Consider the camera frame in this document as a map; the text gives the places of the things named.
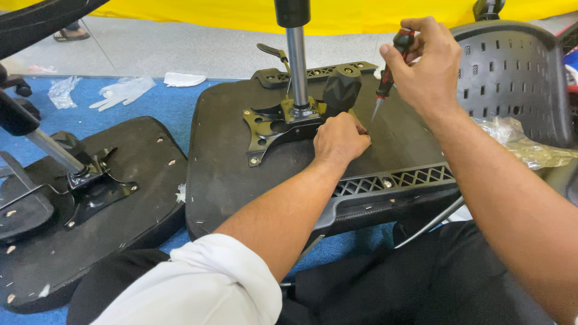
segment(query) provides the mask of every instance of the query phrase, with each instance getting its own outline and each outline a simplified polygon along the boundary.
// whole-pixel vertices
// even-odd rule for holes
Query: red and black screwdriver
[[[401,28],[399,32],[394,37],[394,48],[401,53],[401,56],[405,59],[409,47],[413,44],[414,31],[407,28]],[[371,122],[375,118],[377,109],[381,106],[381,103],[389,97],[391,87],[394,85],[394,78],[391,75],[390,67],[386,66],[385,71],[381,72],[381,81],[379,81],[379,87],[375,92],[377,97],[377,103],[375,105],[375,110],[373,111],[373,116],[371,117]]]

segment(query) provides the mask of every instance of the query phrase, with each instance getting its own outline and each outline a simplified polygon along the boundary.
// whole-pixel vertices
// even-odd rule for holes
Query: white latex glove
[[[101,89],[98,94],[103,95],[105,100],[94,103],[90,105],[89,108],[98,107],[98,111],[102,112],[122,101],[124,101],[123,105],[128,105],[157,85],[151,77],[140,77],[129,82],[125,81],[125,78],[121,78],[118,80],[118,83]]]

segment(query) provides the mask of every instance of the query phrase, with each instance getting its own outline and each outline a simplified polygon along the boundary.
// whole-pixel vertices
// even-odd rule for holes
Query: black plastic backrest
[[[451,32],[462,47],[458,102],[471,116],[511,116],[534,141],[572,144],[562,51],[554,35],[508,20],[481,21]]]

